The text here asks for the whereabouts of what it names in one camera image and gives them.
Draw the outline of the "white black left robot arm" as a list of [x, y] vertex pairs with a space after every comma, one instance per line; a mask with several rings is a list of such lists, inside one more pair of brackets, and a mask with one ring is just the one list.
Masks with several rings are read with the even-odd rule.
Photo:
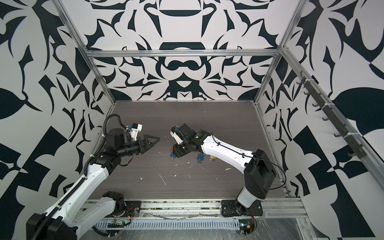
[[106, 117], [102, 127], [102, 143], [91, 154], [83, 173], [74, 185], [43, 214], [34, 214], [26, 223], [28, 240], [79, 240], [103, 218], [126, 211], [124, 195], [109, 191], [95, 204], [79, 214], [79, 210], [95, 189], [106, 180], [123, 157], [142, 155], [160, 141], [146, 135], [139, 137], [142, 125], [126, 126], [118, 114]]

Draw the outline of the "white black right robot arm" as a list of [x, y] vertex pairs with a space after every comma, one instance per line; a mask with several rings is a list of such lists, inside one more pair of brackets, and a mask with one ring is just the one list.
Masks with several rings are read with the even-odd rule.
[[252, 152], [237, 148], [207, 131], [196, 132], [186, 124], [172, 127], [170, 134], [177, 142], [172, 146], [174, 157], [181, 158], [191, 152], [198, 152], [220, 159], [244, 175], [245, 185], [236, 199], [221, 201], [223, 217], [263, 215], [261, 201], [273, 190], [272, 183], [278, 171], [283, 171], [269, 160], [264, 151], [258, 149]]

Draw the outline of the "right blue padlock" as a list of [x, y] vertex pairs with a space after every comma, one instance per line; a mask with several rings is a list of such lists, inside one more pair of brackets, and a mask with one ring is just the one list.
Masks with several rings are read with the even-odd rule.
[[197, 160], [198, 160], [198, 163], [201, 164], [205, 159], [205, 155], [203, 154], [198, 154], [197, 156]]

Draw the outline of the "blue padlock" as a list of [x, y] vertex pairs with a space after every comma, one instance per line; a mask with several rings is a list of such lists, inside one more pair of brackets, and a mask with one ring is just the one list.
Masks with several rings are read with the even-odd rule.
[[171, 158], [177, 158], [177, 155], [174, 153], [174, 151], [171, 151], [171, 153], [170, 153], [170, 157], [171, 157]]
[[203, 154], [198, 154], [197, 156], [197, 160], [198, 160], [198, 163], [201, 164], [205, 159], [205, 155]]

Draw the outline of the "left blue padlock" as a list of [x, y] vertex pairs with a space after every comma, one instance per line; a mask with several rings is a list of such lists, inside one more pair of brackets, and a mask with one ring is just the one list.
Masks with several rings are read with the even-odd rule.
[[177, 155], [174, 153], [174, 151], [171, 151], [171, 153], [170, 153], [170, 157], [171, 157], [171, 158], [177, 158]]

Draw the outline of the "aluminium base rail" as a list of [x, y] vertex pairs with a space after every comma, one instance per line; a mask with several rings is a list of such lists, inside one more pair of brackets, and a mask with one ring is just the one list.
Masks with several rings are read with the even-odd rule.
[[[134, 206], [134, 199], [125, 199], [128, 209], [137, 217], [154, 219], [222, 218], [221, 199], [141, 199]], [[263, 218], [307, 218], [308, 214], [299, 198], [266, 198], [256, 203], [256, 216]]]

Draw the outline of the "grey wall hook rail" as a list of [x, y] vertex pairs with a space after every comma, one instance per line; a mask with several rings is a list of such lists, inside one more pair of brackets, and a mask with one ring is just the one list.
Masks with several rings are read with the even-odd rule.
[[307, 79], [304, 76], [301, 76], [301, 80], [298, 84], [306, 88], [307, 92], [305, 95], [309, 95], [315, 100], [313, 107], [324, 112], [326, 117], [323, 118], [323, 121], [330, 121], [338, 131], [334, 134], [334, 137], [343, 138], [351, 148], [353, 153], [349, 154], [349, 156], [358, 157], [359, 159], [366, 157], [368, 154], [364, 149], [361, 134], [359, 134], [357, 130], [355, 130], [354, 127], [348, 123], [347, 119], [338, 109], [336, 104], [330, 100], [328, 95], [319, 87], [317, 82], [314, 79]]

